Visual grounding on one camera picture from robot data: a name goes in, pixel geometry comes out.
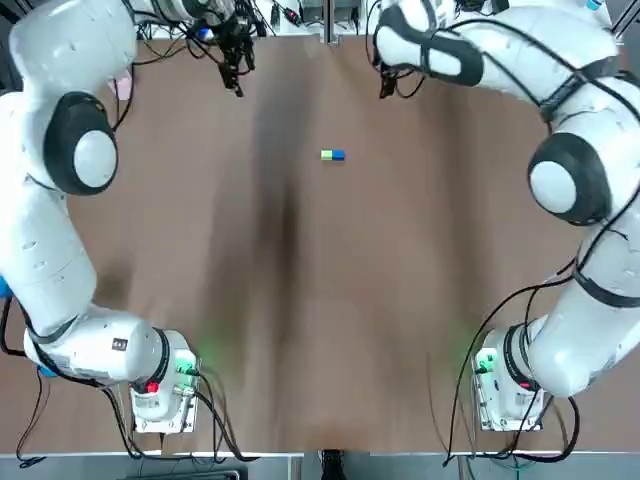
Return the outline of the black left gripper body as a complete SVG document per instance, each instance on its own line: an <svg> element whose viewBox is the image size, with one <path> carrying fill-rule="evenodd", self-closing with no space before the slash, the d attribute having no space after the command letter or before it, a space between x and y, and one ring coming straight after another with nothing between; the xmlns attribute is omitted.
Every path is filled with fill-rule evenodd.
<svg viewBox="0 0 640 480"><path fill-rule="evenodd" d="M202 29L207 30L202 34L202 41L220 49L247 47L252 43L251 20L251 17L239 15L237 12L223 14L210 10L202 19Z"/></svg>

